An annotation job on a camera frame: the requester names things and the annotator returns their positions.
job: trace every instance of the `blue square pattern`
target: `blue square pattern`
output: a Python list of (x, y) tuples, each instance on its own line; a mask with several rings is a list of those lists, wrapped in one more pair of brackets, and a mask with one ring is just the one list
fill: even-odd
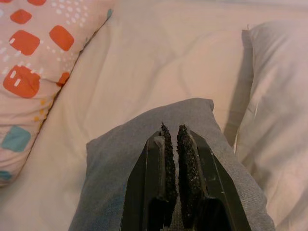
[(107, 11), (107, 20), (111, 17), (111, 15), (112, 15), (112, 10), (109, 9), (109, 10)]
[(12, 175), (7, 171), (0, 171), (0, 180), (10, 180)]
[(4, 137), (1, 148), (8, 149), (16, 153), (23, 152), (29, 143), (30, 138), (30, 132), (18, 126), (13, 126)]

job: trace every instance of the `gray pillow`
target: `gray pillow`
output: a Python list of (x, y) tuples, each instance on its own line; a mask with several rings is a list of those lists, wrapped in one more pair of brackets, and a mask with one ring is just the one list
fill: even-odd
[[(177, 133), (179, 125), (186, 124), (206, 139), (232, 177), (252, 230), (275, 230), (266, 212), (263, 192), (237, 161), (214, 119), (213, 108), (212, 100), (199, 98), (155, 108), (88, 143), (86, 180), (69, 230), (119, 231), (128, 177), (147, 139), (159, 130), (162, 122), (174, 142), (177, 174)], [(172, 227), (164, 230), (183, 230), (179, 203)]]

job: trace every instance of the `white pillow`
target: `white pillow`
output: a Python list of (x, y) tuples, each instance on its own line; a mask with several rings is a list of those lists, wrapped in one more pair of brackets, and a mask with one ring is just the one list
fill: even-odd
[(264, 190), (278, 231), (308, 227), (308, 22), (250, 31), (254, 80), (236, 154)]

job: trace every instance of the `patterned pillow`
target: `patterned pillow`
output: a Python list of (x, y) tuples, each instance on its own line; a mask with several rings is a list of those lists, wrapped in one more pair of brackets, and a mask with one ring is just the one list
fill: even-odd
[(20, 172), (56, 93), (112, 6), (113, 0), (0, 0), (0, 186)]

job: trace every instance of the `bed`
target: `bed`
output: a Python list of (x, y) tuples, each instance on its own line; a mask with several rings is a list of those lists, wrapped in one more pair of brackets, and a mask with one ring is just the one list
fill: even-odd
[(81, 53), (22, 173), (0, 190), (1, 230), (68, 230), (85, 178), (86, 143), (152, 108), (213, 99), (233, 145), (253, 78), (243, 30), (308, 18), (304, 0), (256, 1), (119, 1)]

